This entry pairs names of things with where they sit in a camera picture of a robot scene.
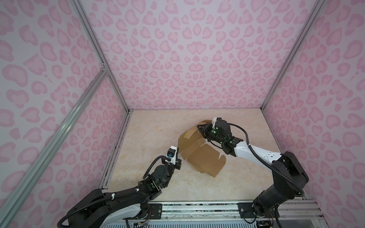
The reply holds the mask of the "brown cardboard box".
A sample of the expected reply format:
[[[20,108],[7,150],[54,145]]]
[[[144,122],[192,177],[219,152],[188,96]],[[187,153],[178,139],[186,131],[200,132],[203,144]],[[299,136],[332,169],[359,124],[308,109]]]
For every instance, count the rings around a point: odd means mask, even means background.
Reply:
[[[178,139],[179,154],[200,173],[216,177],[226,164],[226,157],[210,146],[193,126]]]

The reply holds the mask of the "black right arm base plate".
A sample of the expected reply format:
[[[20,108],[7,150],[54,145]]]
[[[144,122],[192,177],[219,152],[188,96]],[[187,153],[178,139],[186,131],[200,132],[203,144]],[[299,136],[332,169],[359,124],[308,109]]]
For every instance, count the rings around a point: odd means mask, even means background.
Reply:
[[[237,206],[242,219],[275,218],[274,207],[265,209],[253,202],[239,202]]]

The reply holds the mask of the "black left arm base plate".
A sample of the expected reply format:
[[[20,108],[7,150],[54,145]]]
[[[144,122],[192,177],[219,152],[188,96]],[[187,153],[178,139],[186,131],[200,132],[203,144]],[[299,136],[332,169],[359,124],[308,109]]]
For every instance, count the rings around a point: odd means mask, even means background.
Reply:
[[[163,210],[163,205],[160,203],[146,203],[143,207],[142,210],[142,219],[147,220],[147,219],[152,219],[152,220],[158,220],[161,219],[162,217],[162,210]]]

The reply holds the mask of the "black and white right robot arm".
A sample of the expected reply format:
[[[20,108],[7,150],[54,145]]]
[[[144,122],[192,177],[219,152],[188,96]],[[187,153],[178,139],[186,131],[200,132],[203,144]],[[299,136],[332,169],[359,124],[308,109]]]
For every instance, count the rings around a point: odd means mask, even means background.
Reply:
[[[257,163],[272,172],[273,184],[253,200],[252,213],[256,217],[276,213],[280,204],[305,196],[309,177],[292,152],[277,153],[256,147],[244,128],[221,118],[198,124],[197,129],[204,139],[227,155]]]

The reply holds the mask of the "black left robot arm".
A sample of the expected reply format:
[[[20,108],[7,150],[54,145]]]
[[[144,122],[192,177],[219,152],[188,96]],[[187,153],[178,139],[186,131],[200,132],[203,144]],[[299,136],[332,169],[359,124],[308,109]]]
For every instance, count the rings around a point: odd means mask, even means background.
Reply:
[[[162,164],[157,166],[152,174],[148,173],[152,168],[150,166],[136,187],[106,193],[101,189],[93,190],[59,220],[57,227],[100,228],[115,220],[143,219],[150,215],[149,202],[161,195],[174,171],[181,169],[181,159],[176,159],[173,163],[166,158],[157,157],[152,164],[158,159],[163,160]]]

